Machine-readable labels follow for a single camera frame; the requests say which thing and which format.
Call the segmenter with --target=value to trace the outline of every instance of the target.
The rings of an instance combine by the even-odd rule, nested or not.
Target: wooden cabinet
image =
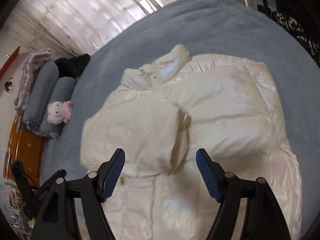
[[[41,158],[44,152],[46,138],[23,130],[17,130],[19,119],[14,119],[8,149],[4,161],[4,178],[13,179],[10,165],[16,160],[23,162],[23,167],[31,186],[39,187]]]

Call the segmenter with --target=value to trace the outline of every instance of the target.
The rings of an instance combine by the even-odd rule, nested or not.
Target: bed
[[[178,43],[191,55],[220,53],[268,66],[281,99],[287,136],[300,164],[303,236],[320,210],[320,70],[283,28],[232,0],[177,1],[135,23],[96,52],[72,94],[73,118],[59,139],[47,143],[40,182],[57,169],[65,169],[68,180],[87,173],[79,155],[84,121],[120,84],[125,68],[151,63]],[[80,207],[77,211],[82,216]]]

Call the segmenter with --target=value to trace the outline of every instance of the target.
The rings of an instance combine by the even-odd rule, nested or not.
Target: pink and white stuffed animal
[[[59,102],[55,101],[48,104],[48,123],[61,124],[67,123],[72,117],[72,103],[71,101]]]

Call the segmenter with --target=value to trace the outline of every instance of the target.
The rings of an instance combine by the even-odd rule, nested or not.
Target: sheer curtain
[[[176,0],[20,0],[12,12],[11,28],[7,29],[27,47],[36,47],[56,41],[59,53],[93,54],[127,27]],[[24,35],[23,15],[37,23],[46,33],[43,42]]]

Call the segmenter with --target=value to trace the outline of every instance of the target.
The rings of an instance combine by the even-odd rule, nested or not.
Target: blue gripper pad
[[[124,150],[121,150],[103,181],[103,192],[101,195],[103,201],[106,201],[107,198],[111,197],[124,166],[124,162],[125,153]]]
[[[210,196],[220,202],[221,195],[218,190],[218,180],[200,150],[196,153],[196,163]]]

